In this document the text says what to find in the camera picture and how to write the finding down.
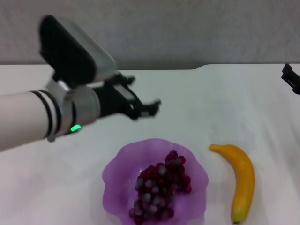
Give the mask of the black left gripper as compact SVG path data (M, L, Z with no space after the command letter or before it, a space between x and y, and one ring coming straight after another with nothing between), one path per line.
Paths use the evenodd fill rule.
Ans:
M101 87L92 88L100 104L99 119L121 113L130 119L137 120L139 118L154 117L158 113L161 105L160 99L149 104L143 104L133 91L128 91L128 85L133 84L135 81L134 76L119 74L116 78L116 85L104 83ZM125 94L117 91L115 87L118 85L123 87L125 92L132 94L133 100L127 100Z

